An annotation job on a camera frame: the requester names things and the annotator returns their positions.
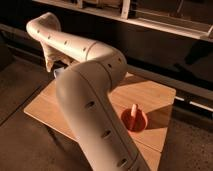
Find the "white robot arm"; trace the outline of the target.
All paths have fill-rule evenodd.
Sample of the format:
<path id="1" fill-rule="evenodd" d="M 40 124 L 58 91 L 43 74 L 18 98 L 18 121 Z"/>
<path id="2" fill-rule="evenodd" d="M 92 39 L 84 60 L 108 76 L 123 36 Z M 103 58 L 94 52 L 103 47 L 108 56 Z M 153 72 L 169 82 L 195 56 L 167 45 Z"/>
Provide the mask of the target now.
<path id="1" fill-rule="evenodd" d="M 100 41 L 62 32 L 51 12 L 30 20 L 26 30 L 41 44 L 48 69 L 58 60 L 67 64 L 56 78 L 56 97 L 93 171 L 150 171 L 109 100 L 126 75 L 124 55 Z"/>

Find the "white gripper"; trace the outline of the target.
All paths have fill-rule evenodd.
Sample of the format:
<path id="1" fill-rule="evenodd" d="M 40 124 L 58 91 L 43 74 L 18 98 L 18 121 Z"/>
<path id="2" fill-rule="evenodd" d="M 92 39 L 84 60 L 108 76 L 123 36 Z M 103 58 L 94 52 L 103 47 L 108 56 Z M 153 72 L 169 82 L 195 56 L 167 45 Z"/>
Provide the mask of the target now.
<path id="1" fill-rule="evenodd" d="M 51 47 L 43 42 L 41 42 L 41 46 L 42 46 L 43 53 L 44 53 L 46 70 L 48 72 L 51 71 L 51 69 L 56 61 L 61 61 L 62 63 L 66 64 L 66 65 L 70 65 L 72 63 L 72 59 L 69 56 L 58 51 L 57 49 L 54 49 L 53 47 Z"/>

